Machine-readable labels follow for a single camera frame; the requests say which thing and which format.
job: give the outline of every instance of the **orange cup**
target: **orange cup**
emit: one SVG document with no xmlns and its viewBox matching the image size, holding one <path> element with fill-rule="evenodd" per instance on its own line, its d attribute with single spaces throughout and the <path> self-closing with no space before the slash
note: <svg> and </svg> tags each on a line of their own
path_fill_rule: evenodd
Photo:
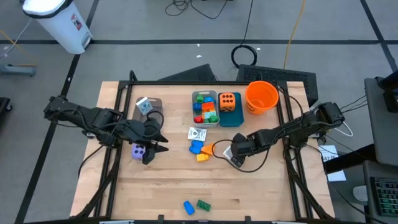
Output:
<svg viewBox="0 0 398 224">
<path fill-rule="evenodd" d="M 279 100 L 277 89 L 264 81 L 251 82 L 246 88 L 246 108 L 252 114 L 262 114 L 273 108 Z"/>
</svg>

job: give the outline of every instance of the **green lego brick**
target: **green lego brick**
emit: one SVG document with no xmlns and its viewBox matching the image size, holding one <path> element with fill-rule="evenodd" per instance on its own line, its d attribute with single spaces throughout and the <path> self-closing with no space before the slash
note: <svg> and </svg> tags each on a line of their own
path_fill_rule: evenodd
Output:
<svg viewBox="0 0 398 224">
<path fill-rule="evenodd" d="M 218 117 L 216 115 L 211 115 L 209 120 L 211 123 L 215 123 L 218 121 Z"/>
<path fill-rule="evenodd" d="M 207 212 L 210 212 L 211 205 L 202 200 L 198 200 L 197 207 L 206 210 Z"/>
<path fill-rule="evenodd" d="M 203 96 L 202 95 L 198 95 L 197 96 L 197 103 L 203 103 Z"/>
</svg>

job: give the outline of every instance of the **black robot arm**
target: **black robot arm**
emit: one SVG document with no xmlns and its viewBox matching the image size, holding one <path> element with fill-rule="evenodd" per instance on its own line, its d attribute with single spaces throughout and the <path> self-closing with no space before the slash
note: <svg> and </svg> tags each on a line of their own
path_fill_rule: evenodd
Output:
<svg viewBox="0 0 398 224">
<path fill-rule="evenodd" d="M 313 111 L 274 129 L 261 129 L 246 137 L 235 135 L 231 144 L 231 162 L 241 167 L 246 156 L 253 156 L 268 150 L 279 139 L 288 136 L 292 147 L 302 147 L 312 134 L 324 135 L 337 128 L 345 120 L 336 103 L 324 103 Z"/>
<path fill-rule="evenodd" d="M 124 119 L 123 114 L 112 109 L 85 108 L 69 102 L 64 96 L 51 97 L 44 109 L 44 117 L 51 122 L 69 121 L 83 129 L 83 134 L 94 134 L 99 143 L 106 147 L 117 147 L 117 139 L 146 147 L 142 163 L 148 164 L 156 152 L 168 151 L 155 142 L 168 142 L 160 133 L 161 125 L 148 117 L 143 123 Z"/>
</svg>

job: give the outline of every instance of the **plastic container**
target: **plastic container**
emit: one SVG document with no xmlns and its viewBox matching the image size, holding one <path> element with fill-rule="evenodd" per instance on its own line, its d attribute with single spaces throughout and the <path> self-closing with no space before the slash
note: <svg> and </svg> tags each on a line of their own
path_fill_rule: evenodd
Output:
<svg viewBox="0 0 398 224">
<path fill-rule="evenodd" d="M 218 97 L 217 97 L 217 92 L 214 90 L 203 90 L 203 91 L 194 91 L 192 93 L 192 104 L 195 102 L 196 98 L 198 95 L 203 95 L 203 97 L 206 96 L 211 96 L 214 100 L 215 100 L 215 111 L 217 113 L 217 117 L 218 117 L 218 121 L 215 123 L 195 123 L 193 121 L 194 117 L 196 116 L 194 110 L 192 110 L 192 122 L 195 124 L 195 127 L 197 128 L 214 128 L 217 126 L 217 124 L 220 121 L 220 113 L 218 111 Z"/>
<path fill-rule="evenodd" d="M 263 114 L 273 108 L 279 100 L 277 89 L 268 82 L 251 82 L 246 88 L 246 108 L 252 114 Z"/>
<path fill-rule="evenodd" d="M 244 122 L 243 118 L 243 108 L 242 108 L 242 98 L 240 93 L 233 93 L 235 95 L 235 110 L 232 112 L 222 112 L 220 113 L 220 126 L 226 128 L 239 127 Z"/>
<path fill-rule="evenodd" d="M 142 100 L 143 98 L 144 97 L 139 97 L 137 99 L 136 103 L 138 101 Z M 159 98 L 148 98 L 148 100 L 150 101 L 152 107 L 154 108 L 151 111 L 159 111 L 159 112 L 163 113 L 163 106 L 162 106 L 162 100 L 161 99 L 159 99 Z M 162 117 L 158 113 L 152 113 L 149 116 L 151 118 L 155 118 L 159 124 L 162 121 Z M 138 108 L 137 105 L 134 108 L 134 111 L 132 112 L 132 118 L 137 120 L 137 121 L 141 121 L 141 122 L 145 122 L 147 120 L 147 116 L 146 115 L 142 115 L 142 113 L 139 111 L 139 108 Z"/>
<path fill-rule="evenodd" d="M 22 8 L 71 54 L 82 54 L 93 38 L 72 0 L 26 0 Z"/>
</svg>

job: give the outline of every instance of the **computer keyboard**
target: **computer keyboard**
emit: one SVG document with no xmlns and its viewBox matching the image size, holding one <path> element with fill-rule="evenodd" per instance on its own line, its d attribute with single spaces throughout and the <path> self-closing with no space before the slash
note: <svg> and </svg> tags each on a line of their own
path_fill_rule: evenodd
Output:
<svg viewBox="0 0 398 224">
<path fill-rule="evenodd" d="M 398 217 L 398 179 L 371 177 L 371 185 L 378 214 Z"/>
</svg>

